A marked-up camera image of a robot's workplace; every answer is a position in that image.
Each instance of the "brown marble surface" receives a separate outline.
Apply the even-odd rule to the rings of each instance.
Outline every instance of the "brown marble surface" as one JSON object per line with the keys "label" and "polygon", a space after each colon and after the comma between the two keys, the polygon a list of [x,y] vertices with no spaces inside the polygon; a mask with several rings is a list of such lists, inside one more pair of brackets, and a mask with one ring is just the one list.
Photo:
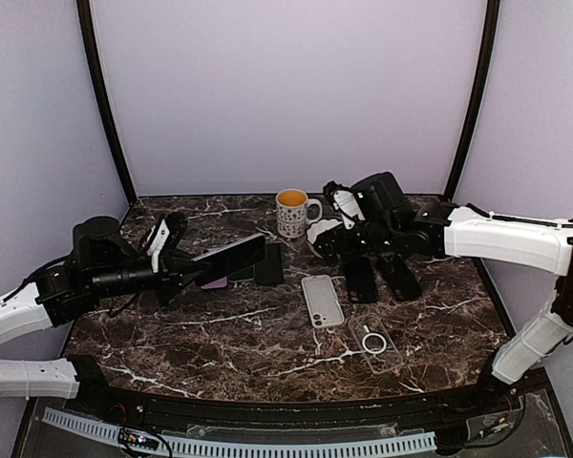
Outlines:
{"label": "brown marble surface", "polygon": [[[414,203],[429,199],[412,198]],[[183,211],[190,253],[261,232],[283,243],[284,284],[232,285],[205,292],[195,285],[159,308],[144,294],[116,318],[104,302],[74,325],[66,354],[90,354],[111,385],[193,398],[250,402],[349,401],[430,392],[473,383],[485,358],[507,340],[470,260],[410,259],[423,297],[395,302],[379,277],[380,301],[351,305],[344,278],[314,258],[303,239],[277,237],[273,196],[143,198],[123,224],[138,239],[161,213]],[[371,373],[348,324],[315,330],[300,281],[332,277],[346,319],[376,313],[404,365]]]}

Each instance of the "purple object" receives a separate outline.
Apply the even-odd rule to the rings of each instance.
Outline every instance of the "purple object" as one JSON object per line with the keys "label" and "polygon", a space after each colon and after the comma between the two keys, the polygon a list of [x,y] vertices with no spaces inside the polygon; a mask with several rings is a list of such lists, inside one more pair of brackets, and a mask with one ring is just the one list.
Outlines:
{"label": "purple object", "polygon": [[203,290],[208,289],[223,289],[227,287],[227,277],[223,277],[222,279],[211,281],[210,283],[204,284],[200,286]]}

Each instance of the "patterned mug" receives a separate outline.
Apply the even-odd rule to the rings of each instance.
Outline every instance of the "patterned mug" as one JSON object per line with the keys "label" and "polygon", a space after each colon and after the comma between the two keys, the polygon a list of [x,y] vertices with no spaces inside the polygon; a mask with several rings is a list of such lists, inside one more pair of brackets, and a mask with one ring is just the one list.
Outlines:
{"label": "patterned mug", "polygon": [[[318,206],[318,216],[311,219],[308,217],[308,208],[313,205]],[[301,237],[310,224],[322,217],[321,201],[317,198],[308,198],[308,195],[299,189],[285,189],[276,196],[278,233],[287,239]]]}

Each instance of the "magnetic ring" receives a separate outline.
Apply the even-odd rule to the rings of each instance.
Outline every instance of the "magnetic ring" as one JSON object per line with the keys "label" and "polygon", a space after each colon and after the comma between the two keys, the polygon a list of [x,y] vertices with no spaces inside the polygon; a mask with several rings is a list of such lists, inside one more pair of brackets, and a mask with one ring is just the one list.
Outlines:
{"label": "magnetic ring", "polygon": [[[372,349],[367,346],[367,339],[372,337],[375,337],[382,342],[382,345],[379,348]],[[386,351],[386,347],[388,346],[386,338],[382,334],[378,334],[377,332],[370,332],[369,334],[366,334],[365,337],[363,337],[363,340],[361,341],[361,345],[363,346],[363,349],[365,351],[367,351],[372,355],[379,355],[380,353],[384,353]]]}

